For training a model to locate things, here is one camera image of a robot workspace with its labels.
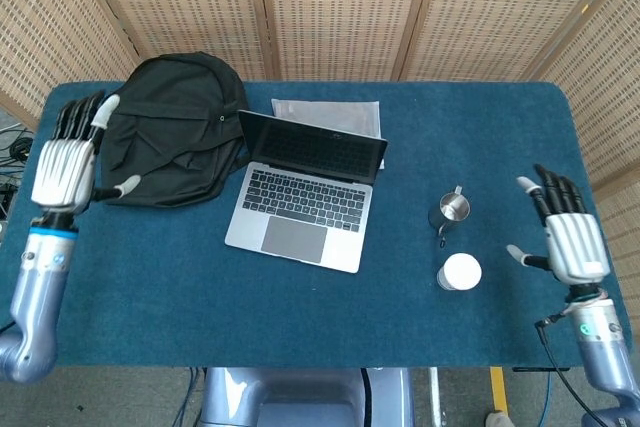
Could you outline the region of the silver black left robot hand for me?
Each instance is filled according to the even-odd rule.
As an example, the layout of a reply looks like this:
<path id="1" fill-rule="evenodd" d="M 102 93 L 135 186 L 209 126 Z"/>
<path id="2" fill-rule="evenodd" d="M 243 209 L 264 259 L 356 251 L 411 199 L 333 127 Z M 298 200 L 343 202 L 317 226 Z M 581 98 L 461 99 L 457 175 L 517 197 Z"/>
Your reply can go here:
<path id="1" fill-rule="evenodd" d="M 78 215 L 93 201 L 122 198 L 139 185 L 142 177 L 132 175 L 110 188 L 95 186 L 97 157 L 119 103 L 119 95 L 101 90 L 62 107 L 40 152 L 31 194 L 44 212 Z"/>

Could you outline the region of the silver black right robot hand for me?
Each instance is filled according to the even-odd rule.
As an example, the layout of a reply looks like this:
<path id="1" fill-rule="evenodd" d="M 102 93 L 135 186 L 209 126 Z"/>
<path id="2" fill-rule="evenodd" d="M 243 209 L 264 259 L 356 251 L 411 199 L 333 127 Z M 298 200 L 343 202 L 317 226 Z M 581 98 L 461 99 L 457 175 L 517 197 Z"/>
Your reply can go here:
<path id="1" fill-rule="evenodd" d="M 600 283 L 611 267 L 599 223 L 581 191 L 571 179 L 539 163 L 534 170 L 539 182 L 519 176 L 517 183 L 532 200 L 548 255 L 526 253 L 513 244 L 506 246 L 507 252 L 519 264 L 550 272 L 565 285 Z"/>

